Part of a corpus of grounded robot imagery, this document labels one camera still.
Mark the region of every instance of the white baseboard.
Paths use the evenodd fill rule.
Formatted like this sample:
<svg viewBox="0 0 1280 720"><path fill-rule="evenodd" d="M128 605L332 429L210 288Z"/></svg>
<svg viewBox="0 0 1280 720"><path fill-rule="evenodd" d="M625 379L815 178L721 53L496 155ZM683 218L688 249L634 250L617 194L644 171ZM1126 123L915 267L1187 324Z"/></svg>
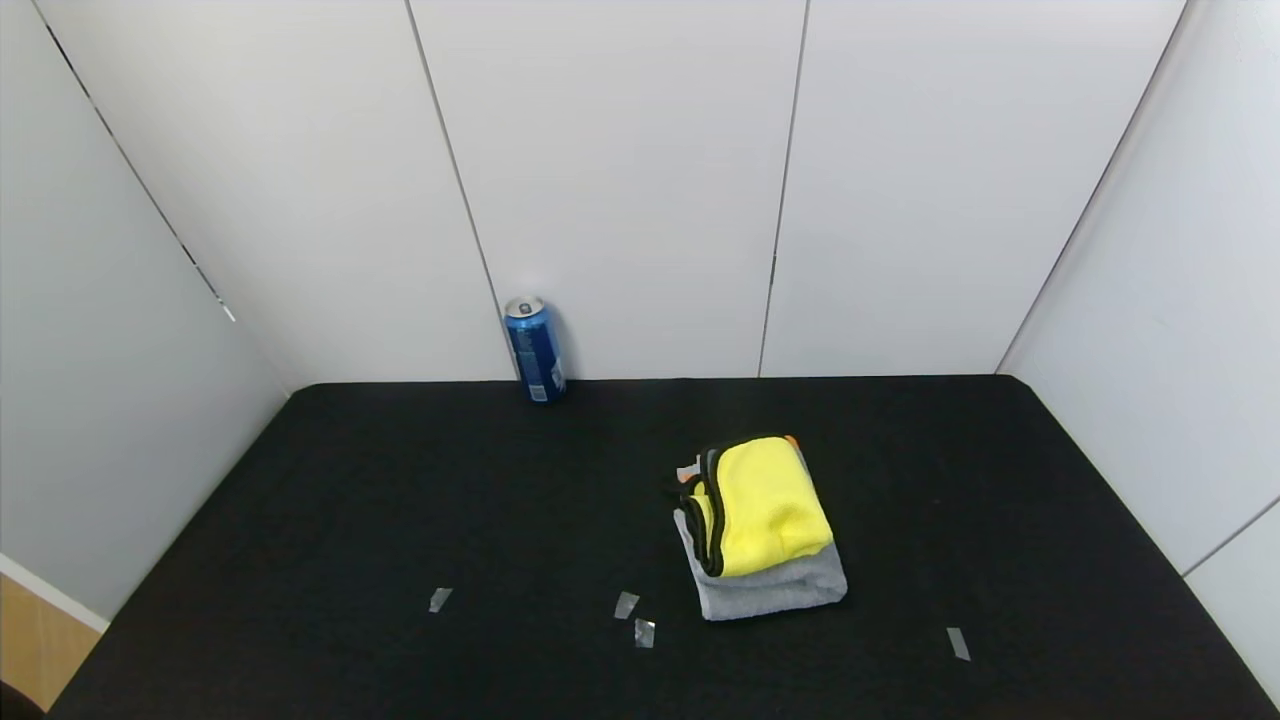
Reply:
<svg viewBox="0 0 1280 720"><path fill-rule="evenodd" d="M55 588L45 580L41 580L38 575L22 565L18 565L13 561L13 559L4 553L0 553L0 574L4 574L10 580L31 591L36 597L44 600L49 605L52 605L81 623L84 623L99 633L105 633L106 626L110 625L110 623L99 616L97 612L93 612L88 607L84 607L79 602L68 597L63 591Z"/></svg>

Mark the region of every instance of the gray microfiber towel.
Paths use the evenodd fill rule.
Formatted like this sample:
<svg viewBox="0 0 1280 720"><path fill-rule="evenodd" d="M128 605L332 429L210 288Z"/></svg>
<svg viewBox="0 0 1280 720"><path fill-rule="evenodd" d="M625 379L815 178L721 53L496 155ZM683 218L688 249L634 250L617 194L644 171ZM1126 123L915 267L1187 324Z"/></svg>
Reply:
<svg viewBox="0 0 1280 720"><path fill-rule="evenodd" d="M838 602L849 592L845 569L840 565L840 552L836 543L822 548L818 555L796 557L781 565L774 565L759 573L739 578L710 578L703 570L703 564L694 557L694 541L685 525L685 512L675 511L676 529L685 543L685 559L698 585L698 601L703 606L703 618L716 620L737 620L817 607Z"/></svg>

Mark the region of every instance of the white wall panel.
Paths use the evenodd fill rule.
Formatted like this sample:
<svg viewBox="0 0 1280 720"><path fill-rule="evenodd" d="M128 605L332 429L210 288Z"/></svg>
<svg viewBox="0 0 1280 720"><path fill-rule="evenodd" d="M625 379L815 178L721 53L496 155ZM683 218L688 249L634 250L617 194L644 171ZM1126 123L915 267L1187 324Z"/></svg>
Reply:
<svg viewBox="0 0 1280 720"><path fill-rule="evenodd" d="M803 0L412 0L499 297L588 378L754 375Z"/></svg>
<svg viewBox="0 0 1280 720"><path fill-rule="evenodd" d="M1272 507L1187 577L1222 634L1280 705L1280 510Z"/></svg>
<svg viewBox="0 0 1280 720"><path fill-rule="evenodd" d="M991 373L1181 0L813 0L765 375Z"/></svg>
<svg viewBox="0 0 1280 720"><path fill-rule="evenodd" d="M0 552L110 618L284 391L0 1Z"/></svg>
<svg viewBox="0 0 1280 720"><path fill-rule="evenodd" d="M1002 368L1185 571L1280 496L1280 3L1193 3Z"/></svg>
<svg viewBox="0 0 1280 720"><path fill-rule="evenodd" d="M41 0L292 387L515 377L399 0Z"/></svg>

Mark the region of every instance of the yellow microfiber towel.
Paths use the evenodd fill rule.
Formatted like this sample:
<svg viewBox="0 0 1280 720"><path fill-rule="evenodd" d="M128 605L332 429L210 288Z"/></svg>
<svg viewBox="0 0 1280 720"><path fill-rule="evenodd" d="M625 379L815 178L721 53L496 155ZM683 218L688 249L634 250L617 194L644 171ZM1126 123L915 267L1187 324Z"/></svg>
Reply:
<svg viewBox="0 0 1280 720"><path fill-rule="evenodd" d="M832 542L813 480L792 438L709 448L681 500L709 577L741 577L818 553Z"/></svg>

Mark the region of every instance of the can lid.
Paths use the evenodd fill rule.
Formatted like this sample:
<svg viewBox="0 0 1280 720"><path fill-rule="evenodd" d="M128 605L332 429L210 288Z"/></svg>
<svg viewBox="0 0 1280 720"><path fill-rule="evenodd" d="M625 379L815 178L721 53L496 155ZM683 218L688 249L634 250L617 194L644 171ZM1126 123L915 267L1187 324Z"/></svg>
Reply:
<svg viewBox="0 0 1280 720"><path fill-rule="evenodd" d="M536 295L521 295L507 304L508 318L529 318L543 311L543 301Z"/></svg>

